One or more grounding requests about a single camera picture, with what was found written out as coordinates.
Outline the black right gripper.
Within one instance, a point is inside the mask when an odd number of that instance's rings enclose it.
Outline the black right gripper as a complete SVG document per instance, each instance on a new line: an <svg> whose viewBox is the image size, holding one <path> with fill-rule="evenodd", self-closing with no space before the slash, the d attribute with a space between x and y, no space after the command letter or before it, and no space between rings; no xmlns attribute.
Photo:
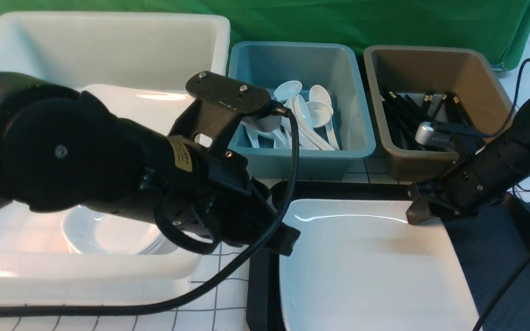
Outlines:
<svg viewBox="0 0 530 331"><path fill-rule="evenodd" d="M530 135L505 133L439 178L409 186L407 222L473 217L530 176Z"/></svg>

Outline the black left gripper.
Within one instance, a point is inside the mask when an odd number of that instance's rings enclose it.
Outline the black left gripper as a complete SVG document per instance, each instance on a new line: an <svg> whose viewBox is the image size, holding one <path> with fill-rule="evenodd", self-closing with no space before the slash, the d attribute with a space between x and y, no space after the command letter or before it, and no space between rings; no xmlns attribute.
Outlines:
<svg viewBox="0 0 530 331"><path fill-rule="evenodd" d="M230 150L211 155L181 137L166 138L166 149L150 165L161 185L154 222L181 249L212 253L216 246L252 245L290 256L300 231L282 222L284 212L267 203L269 189L246 171L246 159Z"/></svg>

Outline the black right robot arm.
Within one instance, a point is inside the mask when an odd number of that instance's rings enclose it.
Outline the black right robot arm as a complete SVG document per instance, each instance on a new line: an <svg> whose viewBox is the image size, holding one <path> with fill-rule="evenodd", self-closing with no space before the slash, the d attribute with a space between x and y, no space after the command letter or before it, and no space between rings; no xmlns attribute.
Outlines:
<svg viewBox="0 0 530 331"><path fill-rule="evenodd" d="M530 177L530 99L509 128L485 145L479 144L482 137L473 127L431 122L430 128L450 139L459 158L443 174L408 187L410 225L434 218L475 217Z"/></svg>

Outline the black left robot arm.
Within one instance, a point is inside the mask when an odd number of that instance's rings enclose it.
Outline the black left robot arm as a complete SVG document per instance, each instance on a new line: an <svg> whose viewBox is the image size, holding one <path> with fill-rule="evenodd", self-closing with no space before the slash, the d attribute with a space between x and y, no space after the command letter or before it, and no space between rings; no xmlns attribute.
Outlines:
<svg viewBox="0 0 530 331"><path fill-rule="evenodd" d="M193 253L223 242L289 256L300 231L282 218L299 150L285 205L273 212L268 188L228 146L246 117L292 113L267 90L210 71L185 88L194 101L163 135L110 113L90 92L0 72L0 209L13 201L33 212L81 205L155 224Z"/></svg>

